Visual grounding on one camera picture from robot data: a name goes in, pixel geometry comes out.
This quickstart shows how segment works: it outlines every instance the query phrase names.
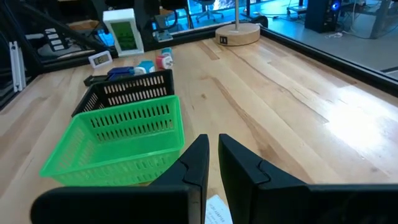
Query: green plastic basket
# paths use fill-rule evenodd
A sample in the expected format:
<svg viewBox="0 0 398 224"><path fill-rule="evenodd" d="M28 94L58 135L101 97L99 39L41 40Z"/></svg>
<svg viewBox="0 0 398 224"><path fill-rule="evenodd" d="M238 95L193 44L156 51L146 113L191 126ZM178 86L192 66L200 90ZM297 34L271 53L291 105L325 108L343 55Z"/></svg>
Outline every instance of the green plastic basket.
<svg viewBox="0 0 398 224"><path fill-rule="evenodd" d="M75 186L148 182L178 159L184 143L175 95L80 113L40 175Z"/></svg>

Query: wooden disc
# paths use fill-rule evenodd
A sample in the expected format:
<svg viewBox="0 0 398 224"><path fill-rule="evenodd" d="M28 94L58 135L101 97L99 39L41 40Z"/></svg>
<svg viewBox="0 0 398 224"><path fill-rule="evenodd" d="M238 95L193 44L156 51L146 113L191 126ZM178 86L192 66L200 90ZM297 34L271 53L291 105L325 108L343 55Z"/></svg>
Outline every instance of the wooden disc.
<svg viewBox="0 0 398 224"><path fill-rule="evenodd" d="M260 39L260 26L257 24L235 24L220 27L216 30L216 42L225 46L239 46L256 42Z"/></svg>

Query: white paper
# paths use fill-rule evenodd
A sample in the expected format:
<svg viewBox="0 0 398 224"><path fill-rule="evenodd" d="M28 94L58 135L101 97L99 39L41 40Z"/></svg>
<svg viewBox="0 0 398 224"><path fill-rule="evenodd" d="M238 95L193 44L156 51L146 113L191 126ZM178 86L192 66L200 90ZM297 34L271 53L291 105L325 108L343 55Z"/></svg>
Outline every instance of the white paper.
<svg viewBox="0 0 398 224"><path fill-rule="evenodd" d="M232 224L231 213L218 195L214 195L206 202L205 224Z"/></svg>

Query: black plastic basket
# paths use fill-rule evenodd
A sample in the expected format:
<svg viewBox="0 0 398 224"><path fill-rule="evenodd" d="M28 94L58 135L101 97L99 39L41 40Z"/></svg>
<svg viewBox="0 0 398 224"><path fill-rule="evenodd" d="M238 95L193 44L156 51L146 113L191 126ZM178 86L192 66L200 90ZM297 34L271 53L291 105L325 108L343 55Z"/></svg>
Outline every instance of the black plastic basket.
<svg viewBox="0 0 398 224"><path fill-rule="evenodd" d="M170 69L93 84L72 114L174 94Z"/></svg>

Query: wooden workbench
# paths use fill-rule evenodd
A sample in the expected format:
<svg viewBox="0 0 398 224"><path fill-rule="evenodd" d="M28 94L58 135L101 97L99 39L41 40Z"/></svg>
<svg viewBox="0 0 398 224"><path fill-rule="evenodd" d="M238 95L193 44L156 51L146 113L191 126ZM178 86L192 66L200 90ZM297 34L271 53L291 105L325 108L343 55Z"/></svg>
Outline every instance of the wooden workbench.
<svg viewBox="0 0 398 224"><path fill-rule="evenodd" d="M398 99L261 37L244 47L212 40L174 51L186 146L210 139L208 197L226 201L218 167L219 133L310 183L397 182ZM135 65L145 56L120 58ZM111 67L89 65L41 75L0 112L0 217L29 223L42 192L60 186L39 170L86 91L83 80Z"/></svg>

